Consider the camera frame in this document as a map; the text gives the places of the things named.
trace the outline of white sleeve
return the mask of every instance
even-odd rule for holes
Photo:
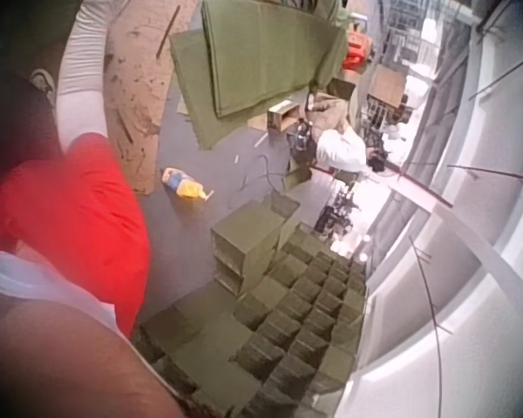
[[[345,142],[348,142],[351,145],[360,145],[360,142],[364,142],[362,138],[360,138],[354,129],[352,129],[352,126],[349,125],[347,129],[345,129],[345,132],[343,134],[343,140]]]
[[[324,131],[317,144],[318,161],[347,172],[363,170],[366,166],[366,147],[364,141],[354,131],[352,133],[354,137],[345,139],[345,135],[334,129]]]
[[[58,77],[57,124],[67,150],[88,132],[107,136],[103,61],[112,0],[84,0],[71,28]]]

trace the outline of wire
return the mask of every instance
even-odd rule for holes
[[[499,176],[511,177],[513,179],[523,180],[523,176],[515,174],[513,172],[501,172],[498,170],[492,170],[489,168],[478,168],[478,167],[466,167],[464,165],[448,165],[449,168],[462,168],[463,170],[473,170],[475,172],[488,172],[491,174],[498,174]]]
[[[265,173],[254,178],[254,179],[250,179],[248,181],[248,175],[250,173],[250,170],[252,170],[252,167],[255,165],[255,162],[258,160],[258,159],[262,159],[263,162],[265,163]],[[227,200],[227,207],[228,209],[233,209],[234,207],[231,205],[231,201],[232,199],[237,195],[239,194],[240,192],[242,192],[244,189],[246,189],[248,186],[252,185],[254,182],[256,182],[257,180],[259,179],[267,179],[269,185],[271,186],[271,188],[273,190],[275,190],[277,193],[279,194],[282,194],[282,192],[279,192],[277,190],[277,188],[275,187],[275,185],[273,184],[273,182],[271,181],[271,176],[278,176],[281,178],[281,182],[282,182],[282,192],[285,191],[285,177],[287,176],[287,174],[283,174],[283,173],[280,173],[280,172],[270,172],[269,171],[269,159],[266,155],[258,155],[257,157],[255,157],[251,164],[249,165],[248,169],[246,170],[246,174],[244,174],[244,177],[242,179],[242,183],[241,183],[241,186],[240,188],[238,188],[237,190],[235,190],[234,192],[231,193],[231,195],[228,197],[228,200]]]
[[[422,280],[425,283],[425,289],[426,289],[426,295],[428,296],[428,303],[430,305],[430,312],[432,317],[432,323],[434,324],[434,333],[436,335],[436,351],[438,352],[438,418],[441,418],[442,416],[442,401],[444,396],[444,388],[443,388],[443,370],[442,370],[442,352],[439,347],[439,332],[438,328],[441,327],[438,324],[438,321],[436,320],[436,313],[434,312],[434,303],[432,302],[432,296],[430,293],[430,288],[428,287],[428,280],[426,279],[425,270],[422,267],[422,262],[420,260],[420,256],[418,255],[418,249],[417,246],[415,246],[415,241],[412,239],[412,236],[409,236],[409,241],[411,242],[412,249],[415,252],[415,256],[417,257],[417,263],[418,263],[418,269],[420,270],[420,274],[422,276]]]

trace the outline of orange object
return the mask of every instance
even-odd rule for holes
[[[348,30],[347,40],[349,43],[349,51],[347,57],[343,60],[343,68],[345,70],[355,70],[368,59],[371,39],[363,33]]]

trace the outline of stacked boxes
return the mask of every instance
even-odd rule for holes
[[[285,219],[277,243],[277,250],[280,250],[289,240],[289,237],[298,225],[295,212],[300,207],[300,203],[284,194],[276,192],[275,190],[271,191],[271,193],[263,200],[263,203],[273,212],[281,215]]]
[[[212,228],[215,257],[239,281],[227,284],[229,289],[242,294],[262,278],[275,254],[284,222],[285,218],[270,207],[252,200]]]
[[[354,369],[362,269],[302,224],[278,254],[232,309],[207,322],[201,316],[202,326],[165,344],[170,358],[155,363],[172,386],[221,417],[329,416],[312,397],[340,391]]]

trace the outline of person in white shirt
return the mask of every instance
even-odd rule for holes
[[[347,121],[348,103],[340,98],[318,93],[306,119],[313,125],[310,157],[319,166],[346,172],[363,172],[369,167],[382,172],[387,152],[367,147]]]

